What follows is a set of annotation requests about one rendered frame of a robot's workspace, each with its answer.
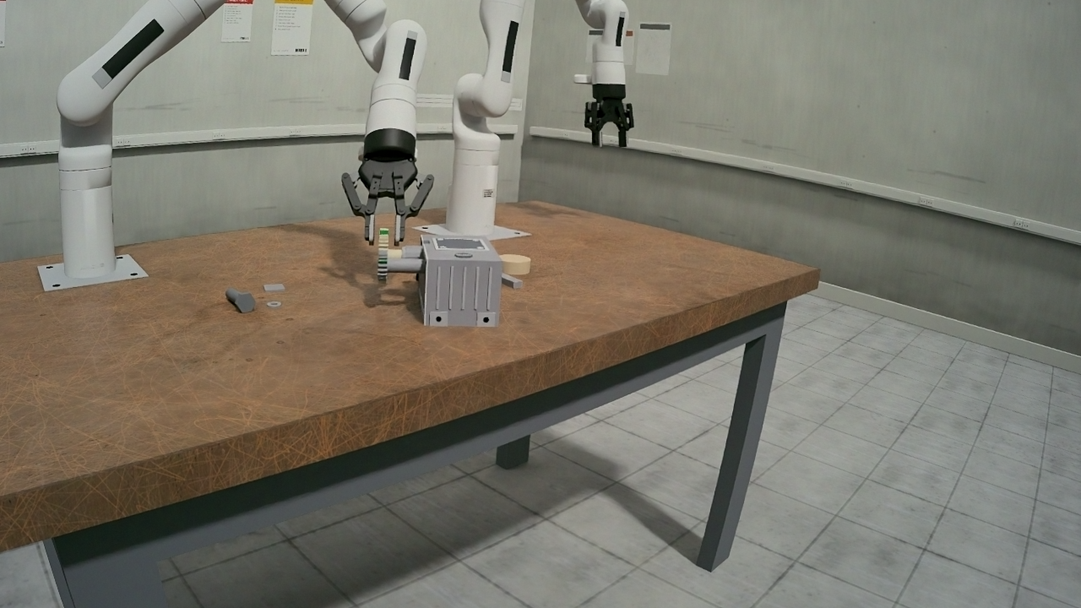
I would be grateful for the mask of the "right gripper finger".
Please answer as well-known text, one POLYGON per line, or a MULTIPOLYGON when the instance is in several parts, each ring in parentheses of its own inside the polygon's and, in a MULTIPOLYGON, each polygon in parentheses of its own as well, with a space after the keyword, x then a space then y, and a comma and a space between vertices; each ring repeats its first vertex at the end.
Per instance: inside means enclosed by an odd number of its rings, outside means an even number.
POLYGON ((418 213, 421 213, 421 207, 425 203, 429 191, 432 190, 435 177, 433 176, 423 176, 421 172, 417 173, 417 189, 418 193, 413 200, 412 204, 405 204, 405 191, 403 191, 403 177, 402 169, 400 166, 393 168, 393 190, 395 190, 395 232, 393 232, 393 244, 398 247, 400 242, 405 239, 405 220, 416 219, 418 213))
POLYGON ((353 215, 360 215, 362 219, 366 219, 366 232, 364 232, 364 237, 368 240, 368 246, 374 246, 375 204, 378 204, 378 189, 381 186, 382 175, 383 168, 381 168, 381 166, 376 166, 373 172, 370 190, 368 190, 368 204, 362 204, 358 195, 356 195, 356 182, 361 179, 358 171, 351 174, 341 174, 341 187, 346 193, 346 197, 349 201, 353 215))

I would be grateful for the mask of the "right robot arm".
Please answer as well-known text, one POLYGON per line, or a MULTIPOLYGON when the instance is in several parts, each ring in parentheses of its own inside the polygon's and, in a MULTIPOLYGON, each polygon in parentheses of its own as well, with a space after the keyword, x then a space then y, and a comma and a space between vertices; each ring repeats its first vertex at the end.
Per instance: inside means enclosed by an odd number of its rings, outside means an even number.
MULTIPOLYGON (((91 278, 116 269, 114 101, 145 67, 178 45, 227 1, 148 0, 111 41, 66 74, 58 85, 59 209, 67 277, 91 278)), ((416 136, 416 90, 427 55, 427 35, 421 24, 399 19, 387 30, 383 0, 324 2, 352 32, 368 66, 378 72, 368 108, 366 136, 378 128, 402 128, 416 136)))

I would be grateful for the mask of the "beige short cylinder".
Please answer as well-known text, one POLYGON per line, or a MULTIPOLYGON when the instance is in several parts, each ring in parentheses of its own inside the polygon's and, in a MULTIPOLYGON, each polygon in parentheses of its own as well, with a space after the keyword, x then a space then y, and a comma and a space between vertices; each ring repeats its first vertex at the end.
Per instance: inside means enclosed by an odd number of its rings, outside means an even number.
POLYGON ((530 257, 519 257, 519 255, 501 255, 502 272, 504 274, 528 274, 530 272, 530 257))

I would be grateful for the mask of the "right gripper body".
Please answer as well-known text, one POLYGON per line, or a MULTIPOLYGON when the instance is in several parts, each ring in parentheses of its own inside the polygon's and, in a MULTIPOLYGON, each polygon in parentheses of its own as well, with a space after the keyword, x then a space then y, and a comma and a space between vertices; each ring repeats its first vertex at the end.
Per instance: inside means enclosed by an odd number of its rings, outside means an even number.
POLYGON ((402 128, 378 128, 364 141, 363 161, 358 170, 361 181, 370 190, 376 166, 383 168, 378 198, 395 198, 393 168, 400 166, 403 191, 414 183, 416 168, 416 136, 402 128))

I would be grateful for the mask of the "cream gear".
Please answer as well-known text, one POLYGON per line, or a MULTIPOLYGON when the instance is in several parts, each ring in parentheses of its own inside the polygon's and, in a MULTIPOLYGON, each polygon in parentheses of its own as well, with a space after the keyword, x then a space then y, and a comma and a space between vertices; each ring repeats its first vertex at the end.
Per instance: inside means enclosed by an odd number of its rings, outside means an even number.
MULTIPOLYGON (((405 257, 405 247, 402 250, 388 249, 388 230, 379 232, 379 250, 388 250, 388 257, 405 257)), ((387 285, 387 281, 378 281, 379 285, 387 285)))

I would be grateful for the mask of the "grey rectangular bar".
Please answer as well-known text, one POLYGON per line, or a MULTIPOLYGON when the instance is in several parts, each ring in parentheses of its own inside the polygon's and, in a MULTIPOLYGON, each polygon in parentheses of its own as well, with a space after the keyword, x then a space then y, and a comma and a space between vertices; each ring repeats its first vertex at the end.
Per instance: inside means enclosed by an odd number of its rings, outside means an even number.
POLYGON ((502 285, 506 285, 507 287, 516 289, 516 288, 522 288, 522 285, 524 285, 524 282, 522 280, 516 280, 516 278, 509 276, 509 274, 502 273, 502 285))

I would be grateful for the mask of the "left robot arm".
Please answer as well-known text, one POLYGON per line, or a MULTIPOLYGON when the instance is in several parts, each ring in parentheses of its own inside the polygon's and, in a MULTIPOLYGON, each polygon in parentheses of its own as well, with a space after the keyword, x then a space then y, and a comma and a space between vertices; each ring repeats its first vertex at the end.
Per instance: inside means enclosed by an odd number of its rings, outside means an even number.
MULTIPOLYGON (((576 84, 626 84, 624 40, 629 14, 622 0, 575 0, 584 22, 605 30, 592 41, 592 74, 575 74, 576 84)), ((497 204, 501 138, 486 117, 501 117, 513 100, 519 31, 526 0, 481 0, 486 35, 485 72, 464 74, 453 100, 454 168, 448 185, 448 230, 464 235, 493 232, 497 204), (483 77, 484 76, 484 77, 483 77), (451 203, 449 202, 451 200, 451 203)))

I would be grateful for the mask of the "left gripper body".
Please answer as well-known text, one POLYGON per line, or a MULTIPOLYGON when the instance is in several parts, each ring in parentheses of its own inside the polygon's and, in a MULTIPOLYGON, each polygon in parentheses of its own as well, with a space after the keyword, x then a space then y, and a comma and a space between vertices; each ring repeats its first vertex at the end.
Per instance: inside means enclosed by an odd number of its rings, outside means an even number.
POLYGON ((615 111, 611 114, 609 121, 618 121, 619 115, 617 114, 617 107, 620 106, 624 111, 624 104, 622 100, 626 100, 626 85, 625 84, 592 84, 592 100, 597 100, 599 108, 597 114, 600 118, 604 117, 609 106, 613 106, 615 111))

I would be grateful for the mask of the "grey hex bolt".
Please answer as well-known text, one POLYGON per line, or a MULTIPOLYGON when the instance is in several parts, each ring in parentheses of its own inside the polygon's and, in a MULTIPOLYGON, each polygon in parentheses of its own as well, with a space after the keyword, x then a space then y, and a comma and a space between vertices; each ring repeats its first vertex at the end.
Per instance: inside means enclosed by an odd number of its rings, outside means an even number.
POLYGON ((233 301, 236 306, 240 312, 242 312, 242 314, 244 312, 253 310, 253 307, 255 305, 255 300, 253 299, 251 293, 248 292, 241 293, 239 291, 236 291, 233 288, 228 288, 226 290, 226 298, 233 301))

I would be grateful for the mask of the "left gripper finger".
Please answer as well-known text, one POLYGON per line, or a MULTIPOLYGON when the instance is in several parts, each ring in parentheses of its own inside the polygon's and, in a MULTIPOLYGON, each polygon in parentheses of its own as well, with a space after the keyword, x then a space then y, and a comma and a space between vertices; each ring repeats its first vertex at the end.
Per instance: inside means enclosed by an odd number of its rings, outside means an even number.
POLYGON ((608 123, 611 114, 614 113, 614 107, 609 106, 605 116, 600 118, 599 115, 597 114, 598 111, 597 106, 599 108, 599 104, 597 104, 597 101, 586 101, 586 103, 584 103, 584 127, 590 128, 591 130, 592 149, 602 149, 602 132, 600 132, 600 130, 603 128, 603 125, 608 123), (589 122, 590 117, 591 117, 591 122, 589 122))
POLYGON ((628 130, 633 128, 633 108, 632 103, 624 103, 624 111, 622 111, 620 106, 617 107, 617 114, 619 115, 618 121, 613 121, 618 128, 618 146, 627 147, 628 144, 628 130), (625 114, 627 113, 627 114, 625 114), (629 123, 627 123, 627 118, 629 123))

